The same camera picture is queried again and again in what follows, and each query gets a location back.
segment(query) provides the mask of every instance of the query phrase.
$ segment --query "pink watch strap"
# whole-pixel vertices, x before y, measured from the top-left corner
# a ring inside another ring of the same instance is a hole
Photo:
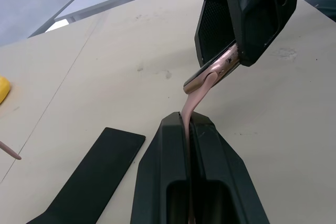
[[[188,167],[189,171],[191,171],[190,167],[190,139],[189,139],[189,122],[191,114],[193,113],[194,109],[197,107],[197,105],[202,101],[202,99],[205,97],[205,95],[208,93],[208,91],[211,89],[211,87],[215,84],[217,80],[217,73],[212,72],[210,73],[203,83],[203,85],[195,90],[194,92],[190,93],[188,95],[188,98],[183,106],[181,116],[182,121],[184,125],[184,131],[185,131],[185,139],[187,142],[187,157],[188,157]],[[192,206],[192,194],[190,192],[190,199],[189,199],[189,224],[195,223],[195,217],[194,217],[194,211]]]
[[[9,148],[7,145],[5,145],[3,142],[0,141],[0,149],[2,149],[4,152],[6,152],[7,154],[9,154],[10,156],[12,156],[15,159],[20,160],[21,157],[16,154],[11,148]]]

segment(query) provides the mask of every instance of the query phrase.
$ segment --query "yellow object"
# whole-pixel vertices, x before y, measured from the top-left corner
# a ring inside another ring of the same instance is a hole
[[[0,76],[0,103],[6,98],[11,90],[10,88],[10,82],[5,77]]]

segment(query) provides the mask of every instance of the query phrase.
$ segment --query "black 3d printed part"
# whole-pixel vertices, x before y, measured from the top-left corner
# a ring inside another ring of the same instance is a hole
[[[189,179],[182,119],[174,112],[161,121],[142,157],[131,224],[188,222]]]
[[[187,224],[189,176],[180,115],[161,125],[140,161],[131,224]],[[190,123],[197,224],[269,224],[242,159],[206,116]]]
[[[105,128],[47,210],[28,223],[96,223],[144,141]]]
[[[240,63],[254,64],[284,28],[297,0],[204,0],[195,35],[199,65],[237,42]]]

